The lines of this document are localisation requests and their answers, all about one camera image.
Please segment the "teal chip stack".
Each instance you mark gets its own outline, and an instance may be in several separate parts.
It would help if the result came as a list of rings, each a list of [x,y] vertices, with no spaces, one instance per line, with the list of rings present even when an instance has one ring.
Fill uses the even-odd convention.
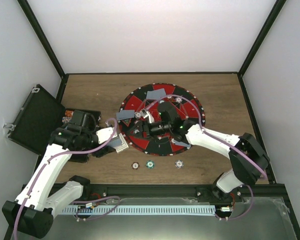
[[[152,160],[148,160],[145,166],[149,169],[153,169],[155,167],[155,163]]]

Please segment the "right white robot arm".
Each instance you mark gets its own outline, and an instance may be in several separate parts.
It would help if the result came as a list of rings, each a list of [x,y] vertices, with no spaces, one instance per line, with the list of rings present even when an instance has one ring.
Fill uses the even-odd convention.
[[[212,185],[215,200],[222,202],[235,188],[253,186],[260,178],[267,178],[270,159],[253,135],[225,134],[203,127],[200,121],[182,119],[167,101],[160,103],[157,110],[160,121],[155,121],[150,112],[143,109],[127,134],[139,139],[153,139],[169,133],[176,142],[200,146],[229,159],[231,169],[222,173]]]

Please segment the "blue orange chip stack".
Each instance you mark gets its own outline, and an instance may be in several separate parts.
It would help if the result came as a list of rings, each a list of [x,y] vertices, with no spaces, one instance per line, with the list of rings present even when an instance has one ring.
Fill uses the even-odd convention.
[[[180,168],[183,168],[184,167],[184,162],[182,160],[177,160],[175,162],[175,167],[180,169]]]

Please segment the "blue white chip seat three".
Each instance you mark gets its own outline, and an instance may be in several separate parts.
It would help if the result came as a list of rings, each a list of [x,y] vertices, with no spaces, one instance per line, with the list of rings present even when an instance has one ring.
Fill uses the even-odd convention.
[[[142,117],[142,115],[141,115],[140,112],[136,112],[136,113],[135,113],[135,117],[136,117],[137,119],[140,119],[140,118]]]

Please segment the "brown 100 chip stack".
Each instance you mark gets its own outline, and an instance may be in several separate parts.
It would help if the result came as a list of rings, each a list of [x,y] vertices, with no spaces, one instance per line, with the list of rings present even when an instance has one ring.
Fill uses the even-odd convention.
[[[132,165],[131,165],[131,167],[132,167],[134,170],[137,170],[137,169],[140,167],[140,165],[139,165],[138,162],[133,162]]]

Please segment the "blue card seat ten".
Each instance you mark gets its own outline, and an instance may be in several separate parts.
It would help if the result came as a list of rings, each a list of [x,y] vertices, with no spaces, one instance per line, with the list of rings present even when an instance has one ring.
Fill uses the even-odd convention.
[[[182,146],[182,147],[185,147],[185,148],[190,148],[191,147],[191,144],[185,143],[185,142],[182,142],[182,141],[177,141],[174,138],[171,140],[171,142],[173,144],[175,144],[176,146]]]

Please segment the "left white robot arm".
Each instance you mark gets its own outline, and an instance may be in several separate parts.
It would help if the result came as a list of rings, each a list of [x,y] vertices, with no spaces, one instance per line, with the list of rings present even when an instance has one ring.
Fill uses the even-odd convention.
[[[62,168],[72,155],[87,155],[104,148],[118,136],[118,121],[114,125],[96,129],[90,113],[76,110],[68,123],[56,128],[50,136],[43,159],[25,188],[14,201],[6,201],[2,213],[10,227],[13,239],[22,232],[38,239],[47,235],[54,219],[71,202],[87,202],[92,196],[90,182],[85,178],[69,180],[64,187],[51,194]]]

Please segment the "blue white chip seat seven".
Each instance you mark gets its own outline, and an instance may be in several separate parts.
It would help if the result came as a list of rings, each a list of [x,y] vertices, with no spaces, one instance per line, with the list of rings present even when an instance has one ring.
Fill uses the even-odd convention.
[[[183,99],[182,99],[181,97],[176,97],[176,98],[175,98],[175,102],[176,102],[177,104],[182,104]]]

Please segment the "blue playing card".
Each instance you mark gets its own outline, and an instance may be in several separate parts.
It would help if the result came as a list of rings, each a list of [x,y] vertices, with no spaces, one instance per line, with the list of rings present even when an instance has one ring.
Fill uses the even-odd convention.
[[[154,90],[152,96],[155,99],[160,99],[160,98],[166,96],[166,91],[165,91],[164,88],[160,88],[160,89]]]
[[[118,121],[131,119],[135,117],[135,111],[134,110],[120,110],[116,113],[116,119]]]

